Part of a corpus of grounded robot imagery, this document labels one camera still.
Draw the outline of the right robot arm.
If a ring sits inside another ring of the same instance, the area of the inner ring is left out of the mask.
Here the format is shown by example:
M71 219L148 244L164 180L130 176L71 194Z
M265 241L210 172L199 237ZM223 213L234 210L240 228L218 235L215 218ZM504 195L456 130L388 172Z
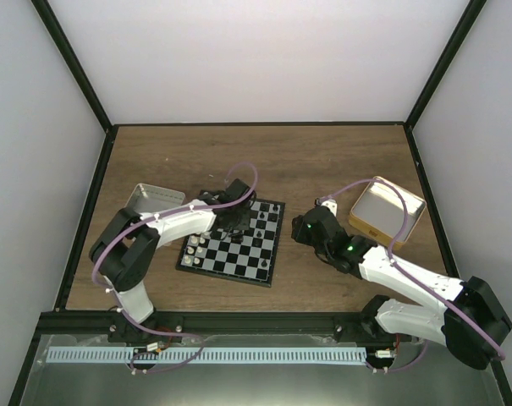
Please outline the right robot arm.
M460 362L483 370L504 359L502 344L512 322L490 285L479 277L446 277L388 253L376 241L350 235L335 214L316 206L292 221L292 238L311 246L337 271L405 296L404 304L373 298L361 318L363 335L378 341L405 334L439 343Z

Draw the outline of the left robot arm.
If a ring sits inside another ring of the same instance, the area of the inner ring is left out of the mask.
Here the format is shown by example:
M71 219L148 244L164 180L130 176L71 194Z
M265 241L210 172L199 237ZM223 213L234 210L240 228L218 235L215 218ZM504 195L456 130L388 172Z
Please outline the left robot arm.
M92 280L114 295L135 339L146 342L157 334L155 308L144 284L156 250L191 234L238 229L254 194L254 186L237 178L224 190L203 192L165 211L117 211L91 246Z

